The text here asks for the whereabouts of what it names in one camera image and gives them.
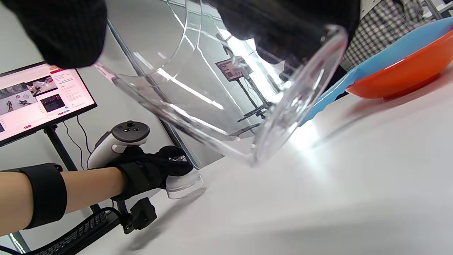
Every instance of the clear plastic container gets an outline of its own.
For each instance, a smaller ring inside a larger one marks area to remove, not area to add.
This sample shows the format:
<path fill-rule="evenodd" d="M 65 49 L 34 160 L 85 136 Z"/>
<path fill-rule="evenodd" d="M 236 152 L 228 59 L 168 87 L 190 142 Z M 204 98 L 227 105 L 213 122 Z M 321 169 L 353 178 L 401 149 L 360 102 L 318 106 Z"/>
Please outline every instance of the clear plastic container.
<path fill-rule="evenodd" d="M 143 107 L 254 166 L 323 91 L 347 34 L 290 1 L 108 1 L 101 72 Z"/>

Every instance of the keyboard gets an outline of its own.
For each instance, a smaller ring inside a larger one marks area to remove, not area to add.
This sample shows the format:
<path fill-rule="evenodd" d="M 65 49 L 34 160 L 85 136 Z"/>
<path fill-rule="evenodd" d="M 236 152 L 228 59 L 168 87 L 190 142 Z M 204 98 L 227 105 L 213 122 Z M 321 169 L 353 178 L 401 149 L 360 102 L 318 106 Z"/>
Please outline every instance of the keyboard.
<path fill-rule="evenodd" d="M 80 243 L 90 238 L 108 223 L 107 215 L 101 212 L 91 215 L 82 223 L 70 230 L 68 233 L 58 238 L 54 242 L 39 248 L 38 250 L 28 252 L 33 255 L 63 255 L 68 251 L 79 246 Z"/>

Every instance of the checkered fabric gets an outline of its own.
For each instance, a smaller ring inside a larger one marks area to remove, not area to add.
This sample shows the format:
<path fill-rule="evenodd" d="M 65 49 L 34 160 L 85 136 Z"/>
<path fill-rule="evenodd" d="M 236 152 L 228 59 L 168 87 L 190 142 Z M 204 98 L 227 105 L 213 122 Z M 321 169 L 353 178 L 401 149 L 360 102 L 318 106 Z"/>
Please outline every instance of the checkered fabric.
<path fill-rule="evenodd" d="M 351 70 L 428 22 L 419 0 L 381 0 L 360 21 L 341 67 Z"/>

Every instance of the monitor screen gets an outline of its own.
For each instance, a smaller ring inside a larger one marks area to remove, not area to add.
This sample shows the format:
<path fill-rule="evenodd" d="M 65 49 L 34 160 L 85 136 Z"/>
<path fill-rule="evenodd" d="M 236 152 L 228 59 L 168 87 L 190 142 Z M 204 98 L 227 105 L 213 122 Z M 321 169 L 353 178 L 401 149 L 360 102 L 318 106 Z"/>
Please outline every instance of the monitor screen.
<path fill-rule="evenodd" d="M 38 63 L 0 74 L 0 146 L 94 107 L 75 69 Z"/>

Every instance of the gloved hand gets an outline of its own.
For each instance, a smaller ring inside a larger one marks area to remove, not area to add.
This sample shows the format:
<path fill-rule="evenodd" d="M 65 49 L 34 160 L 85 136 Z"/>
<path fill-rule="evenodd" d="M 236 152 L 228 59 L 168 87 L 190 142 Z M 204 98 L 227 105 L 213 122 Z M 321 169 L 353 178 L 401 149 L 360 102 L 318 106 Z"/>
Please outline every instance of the gloved hand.
<path fill-rule="evenodd" d="M 189 162 L 177 161 L 182 156 L 186 156 L 184 151 L 175 146 L 165 146 L 155 154 L 146 154 L 139 146 L 127 147 L 107 165 L 127 176 L 123 193 L 112 200 L 123 201 L 155 188 L 165 189 L 168 176 L 183 176 L 193 169 Z"/>

